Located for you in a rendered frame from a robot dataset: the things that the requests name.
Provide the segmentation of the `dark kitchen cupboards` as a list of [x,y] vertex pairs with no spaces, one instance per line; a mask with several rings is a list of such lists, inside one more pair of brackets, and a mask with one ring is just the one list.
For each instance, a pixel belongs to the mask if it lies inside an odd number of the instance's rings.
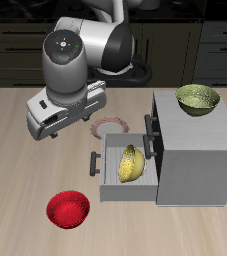
[[[0,87],[43,87],[42,44],[62,16],[95,21],[81,0],[0,0]],[[149,87],[192,81],[203,15],[195,0],[161,0],[157,10],[129,11],[134,53],[152,68]]]

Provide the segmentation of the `dark grey drawer unit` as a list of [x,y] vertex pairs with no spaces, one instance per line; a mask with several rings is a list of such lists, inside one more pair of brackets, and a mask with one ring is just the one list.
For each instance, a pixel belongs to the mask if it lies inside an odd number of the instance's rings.
[[227,87],[227,0],[206,0],[192,82]]

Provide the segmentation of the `yellow bowl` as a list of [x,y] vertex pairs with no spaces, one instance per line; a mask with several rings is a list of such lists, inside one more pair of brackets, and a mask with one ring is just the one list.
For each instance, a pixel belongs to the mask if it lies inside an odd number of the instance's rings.
[[145,173],[146,160],[134,145],[130,144],[124,150],[119,164],[119,180],[121,183],[137,180]]

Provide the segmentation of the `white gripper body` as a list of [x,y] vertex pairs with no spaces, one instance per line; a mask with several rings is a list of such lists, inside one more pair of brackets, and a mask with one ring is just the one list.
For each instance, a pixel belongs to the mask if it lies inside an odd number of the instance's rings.
[[88,85],[82,100],[71,105],[53,103],[42,89],[27,103],[27,127],[32,137],[39,141],[50,134],[93,114],[106,105],[106,82],[96,81]]

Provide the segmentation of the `green bowl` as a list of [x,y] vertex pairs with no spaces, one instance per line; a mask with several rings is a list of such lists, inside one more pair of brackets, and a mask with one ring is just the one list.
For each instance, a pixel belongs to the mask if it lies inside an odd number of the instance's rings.
[[221,101],[216,90],[200,84],[182,86],[176,90],[175,96],[180,108],[192,117],[211,113]]

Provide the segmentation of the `flat black base plate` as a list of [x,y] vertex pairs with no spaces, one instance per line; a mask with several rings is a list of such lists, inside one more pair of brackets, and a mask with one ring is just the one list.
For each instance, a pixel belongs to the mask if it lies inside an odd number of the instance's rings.
[[131,67],[122,74],[103,74],[96,68],[88,69],[88,82],[103,80],[107,88],[145,87],[151,78],[151,67],[138,54],[133,56]]

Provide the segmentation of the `white cabinet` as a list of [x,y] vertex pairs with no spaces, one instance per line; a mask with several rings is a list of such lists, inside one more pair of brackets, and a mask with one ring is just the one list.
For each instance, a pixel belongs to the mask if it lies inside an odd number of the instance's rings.
[[227,203],[227,108],[219,103],[209,114],[191,117],[173,90],[154,92],[153,115],[162,141],[156,151],[160,206],[223,206]]

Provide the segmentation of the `white cabinet drawer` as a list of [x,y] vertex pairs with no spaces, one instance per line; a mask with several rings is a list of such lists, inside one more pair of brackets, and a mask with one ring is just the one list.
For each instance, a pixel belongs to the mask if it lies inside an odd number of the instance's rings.
[[[156,154],[153,144],[148,143],[146,149],[142,133],[104,133],[101,141],[101,153],[91,153],[90,175],[100,175],[100,201],[155,201],[158,188]],[[119,180],[119,164],[122,154],[128,145],[134,145],[145,159],[145,173],[135,181],[121,183]]]

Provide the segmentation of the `red bowl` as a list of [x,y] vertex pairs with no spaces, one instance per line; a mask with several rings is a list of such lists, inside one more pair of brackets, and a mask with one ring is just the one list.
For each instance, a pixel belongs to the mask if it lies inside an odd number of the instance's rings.
[[73,229],[81,225],[90,211],[88,198],[78,191],[63,191],[47,204],[48,219],[62,229]]

